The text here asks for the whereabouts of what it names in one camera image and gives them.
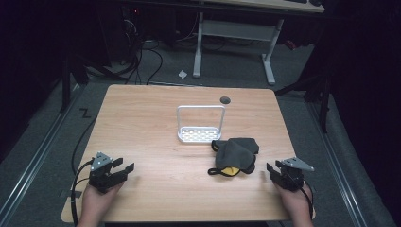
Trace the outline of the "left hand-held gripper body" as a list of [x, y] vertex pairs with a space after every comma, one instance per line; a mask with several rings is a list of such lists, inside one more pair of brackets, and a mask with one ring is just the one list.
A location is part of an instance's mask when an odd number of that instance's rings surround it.
[[105, 193], [109, 188], [125, 182], [128, 175], [123, 170], [112, 173], [111, 169], [113, 158], [98, 152], [91, 164], [89, 185], [95, 187], [99, 192]]

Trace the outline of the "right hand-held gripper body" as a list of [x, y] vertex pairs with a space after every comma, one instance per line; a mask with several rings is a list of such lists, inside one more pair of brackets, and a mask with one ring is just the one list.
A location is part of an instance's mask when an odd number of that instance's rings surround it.
[[282, 188], [295, 192], [304, 186], [304, 172], [314, 171], [315, 168], [298, 157], [281, 160], [283, 167], [280, 170], [280, 179], [277, 184]]

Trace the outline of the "white towel rack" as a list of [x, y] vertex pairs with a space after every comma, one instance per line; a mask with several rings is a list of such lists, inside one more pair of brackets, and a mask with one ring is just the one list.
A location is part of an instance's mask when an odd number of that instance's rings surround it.
[[178, 138], [186, 144], [205, 144], [222, 134], [225, 107], [222, 105], [181, 105], [177, 107]]

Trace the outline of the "person's left hand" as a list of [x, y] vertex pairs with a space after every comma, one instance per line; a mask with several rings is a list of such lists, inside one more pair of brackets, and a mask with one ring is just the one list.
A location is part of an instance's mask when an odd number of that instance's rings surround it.
[[80, 220], [101, 221], [123, 185], [120, 183], [109, 188], [105, 193], [100, 193], [95, 187], [88, 184], [83, 194]]

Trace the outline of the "person's right hand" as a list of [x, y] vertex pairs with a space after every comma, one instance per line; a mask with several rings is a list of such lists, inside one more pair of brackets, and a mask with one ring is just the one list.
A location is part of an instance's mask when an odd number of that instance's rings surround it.
[[312, 193], [309, 186], [304, 183], [301, 190], [292, 192], [279, 186], [274, 185], [278, 190], [282, 203], [291, 218], [310, 218], [309, 201], [312, 200]]

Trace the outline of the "black metal stand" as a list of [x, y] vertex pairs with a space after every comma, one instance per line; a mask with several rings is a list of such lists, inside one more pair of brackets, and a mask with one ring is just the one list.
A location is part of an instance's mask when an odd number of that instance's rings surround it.
[[320, 102], [318, 114], [319, 126], [324, 133], [327, 133], [326, 120], [329, 111], [329, 96], [331, 86], [331, 74], [320, 73], [306, 79], [300, 79], [289, 86], [275, 91], [277, 96], [282, 96], [290, 91], [305, 90], [305, 102]]
[[74, 78], [78, 85], [86, 85], [89, 82], [89, 77], [86, 73], [85, 59], [80, 55], [67, 55], [63, 61], [61, 75], [61, 112], [67, 109], [71, 100], [71, 78]]

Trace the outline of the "white-legged wooden desk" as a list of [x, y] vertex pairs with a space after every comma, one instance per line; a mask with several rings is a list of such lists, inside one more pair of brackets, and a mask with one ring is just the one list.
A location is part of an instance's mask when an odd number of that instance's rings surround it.
[[[323, 14], [325, 8], [320, 0], [198, 0], [200, 7], [245, 7], [251, 9], [268, 9], [277, 13], [317, 13]], [[280, 16], [272, 26], [257, 25], [245, 22], [230, 22], [222, 19], [204, 19], [203, 13], [199, 13], [197, 48], [194, 59], [193, 77], [201, 76], [202, 39], [204, 36], [233, 38], [267, 42], [270, 46], [267, 52], [261, 55], [267, 82], [275, 84], [275, 78], [271, 69], [270, 58], [281, 33], [285, 19]]]

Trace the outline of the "metal floor rail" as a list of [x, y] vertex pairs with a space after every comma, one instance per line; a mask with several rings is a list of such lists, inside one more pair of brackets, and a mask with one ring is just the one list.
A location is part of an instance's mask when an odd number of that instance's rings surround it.
[[306, 107], [323, 141], [324, 152], [328, 160], [328, 165], [330, 166], [332, 175], [336, 181], [342, 200], [354, 224], [354, 227], [367, 227], [366, 219], [361, 212], [354, 190], [347, 181], [328, 134], [323, 131], [320, 125], [317, 107], [311, 103], [306, 103]]
[[6, 227], [12, 219], [48, 155], [65, 117], [84, 89], [84, 85], [74, 85], [69, 90], [70, 100], [63, 107], [62, 86], [57, 86], [28, 121], [27, 128], [9, 156], [0, 164], [0, 227]]

